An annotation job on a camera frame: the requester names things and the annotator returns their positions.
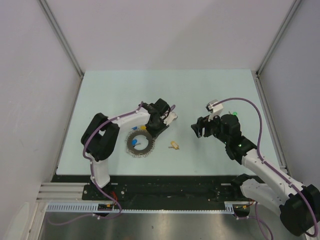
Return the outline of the metal key organizer ring disc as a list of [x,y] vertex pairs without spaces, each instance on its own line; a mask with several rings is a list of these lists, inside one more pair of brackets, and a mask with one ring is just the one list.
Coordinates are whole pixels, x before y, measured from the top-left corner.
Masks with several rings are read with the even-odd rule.
[[[138,140],[140,145],[132,146],[132,140]],[[125,139],[126,152],[135,158],[147,157],[155,147],[154,138],[146,131],[137,129],[131,131]]]

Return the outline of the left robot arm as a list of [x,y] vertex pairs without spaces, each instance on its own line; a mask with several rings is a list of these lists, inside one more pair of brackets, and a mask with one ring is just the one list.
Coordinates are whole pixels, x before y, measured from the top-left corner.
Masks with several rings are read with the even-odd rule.
[[108,117],[97,113],[81,137],[82,155],[90,161],[90,179],[95,184],[93,194],[100,200],[110,196],[108,159],[112,155],[120,133],[131,131],[126,149],[133,156],[145,157],[155,147],[155,141],[178,118],[163,99],[155,103],[141,102],[137,109]]

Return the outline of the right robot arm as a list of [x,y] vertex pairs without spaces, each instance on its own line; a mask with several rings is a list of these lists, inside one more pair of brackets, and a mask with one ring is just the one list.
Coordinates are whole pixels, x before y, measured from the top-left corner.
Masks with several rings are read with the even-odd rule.
[[284,227],[299,237],[314,228],[319,233],[320,191],[293,179],[258,154],[258,147],[241,132],[239,119],[232,114],[199,117],[192,130],[198,138],[213,136],[225,145],[231,160],[255,173],[263,183],[242,174],[230,188],[231,196],[242,201],[256,200],[279,216]]

